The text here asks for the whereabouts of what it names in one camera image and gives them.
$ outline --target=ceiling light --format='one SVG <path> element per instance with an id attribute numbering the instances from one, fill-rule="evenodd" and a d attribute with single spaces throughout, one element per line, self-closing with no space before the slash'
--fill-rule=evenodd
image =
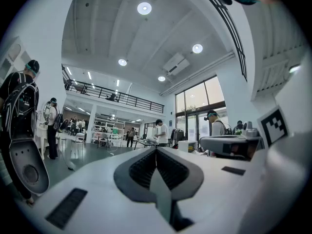
<path id="1" fill-rule="evenodd" d="M 137 11 L 141 15 L 147 15 L 148 13 L 152 11 L 152 7 L 148 2 L 142 2 L 137 6 Z"/>
<path id="2" fill-rule="evenodd" d="M 68 68 L 68 67 L 66 67 L 66 68 L 67 68 L 67 70 L 68 70 L 69 74 L 70 74 L 70 75 L 72 75 L 72 72 L 70 72 L 69 68 Z"/>
<path id="3" fill-rule="evenodd" d="M 300 68 L 300 65 L 297 65 L 297 66 L 293 66 L 289 69 L 289 73 L 294 73 L 296 71 L 298 71 Z"/>
<path id="4" fill-rule="evenodd" d="M 119 59 L 118 63 L 119 63 L 121 66 L 126 66 L 126 65 L 127 65 L 127 61 L 124 60 L 124 59 Z"/>
<path id="5" fill-rule="evenodd" d="M 159 80 L 159 81 L 165 81 L 165 79 L 166 79 L 166 78 L 165 78 L 164 76 L 158 77 L 158 80 Z"/>
<path id="6" fill-rule="evenodd" d="M 203 51 L 203 46 L 200 45 L 200 44 L 195 44 L 193 46 L 193 52 L 196 53 L 196 54 L 199 54 L 200 52 Z"/>

